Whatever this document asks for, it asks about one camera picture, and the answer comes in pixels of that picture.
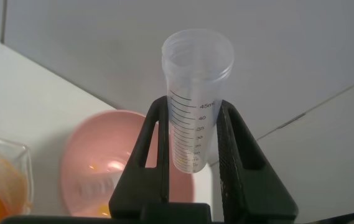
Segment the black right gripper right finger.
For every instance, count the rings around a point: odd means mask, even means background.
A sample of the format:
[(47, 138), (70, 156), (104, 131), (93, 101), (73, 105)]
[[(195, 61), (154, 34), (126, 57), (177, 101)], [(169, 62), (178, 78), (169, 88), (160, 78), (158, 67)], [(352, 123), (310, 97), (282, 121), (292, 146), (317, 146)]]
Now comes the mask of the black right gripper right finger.
[(217, 118), (226, 222), (294, 222), (298, 208), (238, 110), (223, 100)]

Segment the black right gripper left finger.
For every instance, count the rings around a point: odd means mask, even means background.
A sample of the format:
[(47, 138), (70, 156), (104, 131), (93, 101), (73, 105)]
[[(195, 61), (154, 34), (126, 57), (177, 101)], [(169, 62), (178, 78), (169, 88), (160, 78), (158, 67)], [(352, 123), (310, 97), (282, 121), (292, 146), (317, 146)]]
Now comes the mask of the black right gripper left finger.
[[(158, 126), (157, 160), (146, 167), (155, 126)], [(139, 218), (149, 203), (169, 201), (169, 122), (167, 97), (156, 99), (149, 108), (128, 163), (109, 200), (113, 218)]]

